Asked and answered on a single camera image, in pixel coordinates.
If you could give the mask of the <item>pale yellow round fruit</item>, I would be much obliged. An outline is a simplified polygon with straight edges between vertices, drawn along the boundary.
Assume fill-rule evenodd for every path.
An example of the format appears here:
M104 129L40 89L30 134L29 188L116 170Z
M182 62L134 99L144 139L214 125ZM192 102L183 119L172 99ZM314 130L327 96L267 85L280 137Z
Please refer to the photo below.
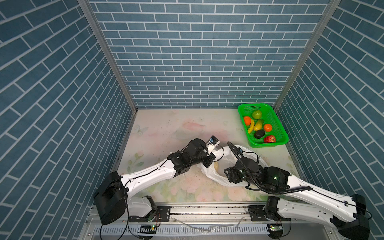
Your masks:
M215 168L215 171L217 172L218 169L219 169L219 164L218 164L218 162L214 162L214 168Z

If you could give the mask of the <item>dark avocado fruit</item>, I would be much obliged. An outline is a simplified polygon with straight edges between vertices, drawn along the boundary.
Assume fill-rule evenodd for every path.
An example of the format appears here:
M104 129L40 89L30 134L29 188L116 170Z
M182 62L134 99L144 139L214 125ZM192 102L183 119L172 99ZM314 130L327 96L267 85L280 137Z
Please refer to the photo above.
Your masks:
M256 139L261 139L265 134L266 134L266 131L265 131L265 130L257 130L257 131L255 131L255 133L254 133L254 137L255 137Z

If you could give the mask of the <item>red fruit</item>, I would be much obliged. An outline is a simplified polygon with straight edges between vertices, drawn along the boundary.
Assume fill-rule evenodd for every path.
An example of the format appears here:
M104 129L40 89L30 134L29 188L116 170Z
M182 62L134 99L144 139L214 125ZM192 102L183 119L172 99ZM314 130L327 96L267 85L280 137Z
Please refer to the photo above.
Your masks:
M273 135L269 135L264 138L264 143L275 143L276 141L276 137Z

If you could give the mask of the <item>yellow lemon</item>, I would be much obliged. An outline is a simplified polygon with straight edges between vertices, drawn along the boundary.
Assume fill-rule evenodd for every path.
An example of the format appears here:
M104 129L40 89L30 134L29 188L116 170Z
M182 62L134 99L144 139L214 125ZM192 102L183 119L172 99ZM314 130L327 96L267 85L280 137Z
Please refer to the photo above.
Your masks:
M257 120L255 123L254 131L261 130L263 128L264 122L265 121L263 119Z

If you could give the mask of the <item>orange fruit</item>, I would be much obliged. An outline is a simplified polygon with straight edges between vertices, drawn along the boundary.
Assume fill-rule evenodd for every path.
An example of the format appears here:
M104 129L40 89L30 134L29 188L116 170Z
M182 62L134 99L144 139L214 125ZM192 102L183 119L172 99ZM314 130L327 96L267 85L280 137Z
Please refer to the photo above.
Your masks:
M271 124L264 124L264 130L266 132L271 132L273 130L273 126Z
M250 126L251 125L251 122L252 122L252 119L248 116L245 116L243 117L243 120L244 120L244 123L246 126Z

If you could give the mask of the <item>green fruit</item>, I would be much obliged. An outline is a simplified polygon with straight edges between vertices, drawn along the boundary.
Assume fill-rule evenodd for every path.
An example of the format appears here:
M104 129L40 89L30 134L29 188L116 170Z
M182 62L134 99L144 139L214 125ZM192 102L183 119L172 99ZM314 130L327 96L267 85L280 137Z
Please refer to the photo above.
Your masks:
M262 118L262 112L260 110L255 110L252 112L252 118L255 120L259 120Z

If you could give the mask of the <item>green plastic basket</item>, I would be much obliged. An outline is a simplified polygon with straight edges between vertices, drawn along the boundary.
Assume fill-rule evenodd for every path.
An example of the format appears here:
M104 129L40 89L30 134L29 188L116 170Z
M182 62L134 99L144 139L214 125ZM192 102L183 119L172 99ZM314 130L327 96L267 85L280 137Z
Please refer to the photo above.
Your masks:
M288 134L271 106L242 104L238 112L250 147L266 148L288 143Z

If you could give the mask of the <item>yellow banana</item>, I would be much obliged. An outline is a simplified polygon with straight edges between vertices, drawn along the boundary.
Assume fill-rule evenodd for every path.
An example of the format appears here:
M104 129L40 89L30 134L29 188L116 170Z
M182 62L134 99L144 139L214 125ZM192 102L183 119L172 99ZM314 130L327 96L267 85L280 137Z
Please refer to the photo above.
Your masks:
M255 121L253 119L251 119L251 123L250 123L250 126L248 128L248 134L252 133L252 131L254 130L254 127L255 127Z

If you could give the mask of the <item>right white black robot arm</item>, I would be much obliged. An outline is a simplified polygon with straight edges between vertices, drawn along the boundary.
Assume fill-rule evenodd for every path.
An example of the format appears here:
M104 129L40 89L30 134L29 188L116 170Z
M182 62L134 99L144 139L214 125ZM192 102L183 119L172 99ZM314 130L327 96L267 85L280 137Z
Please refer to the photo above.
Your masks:
M309 184L277 167L262 167L242 157L224 170L229 182L269 194L263 208L268 220L300 219L329 226L350 240L367 240L370 223L363 196L339 195Z

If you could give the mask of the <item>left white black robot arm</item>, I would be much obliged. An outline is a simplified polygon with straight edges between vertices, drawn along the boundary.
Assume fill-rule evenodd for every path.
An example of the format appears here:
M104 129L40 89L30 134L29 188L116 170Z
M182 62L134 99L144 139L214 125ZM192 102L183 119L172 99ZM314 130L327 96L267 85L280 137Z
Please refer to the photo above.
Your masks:
M112 172L106 176L94 194L94 201L102 225L118 220L126 211L146 221L152 220L158 207L152 197L135 195L161 181L182 175L194 165L209 168L215 160L213 150L219 140L212 136L207 142L191 140L183 149L170 153L158 164L131 174Z

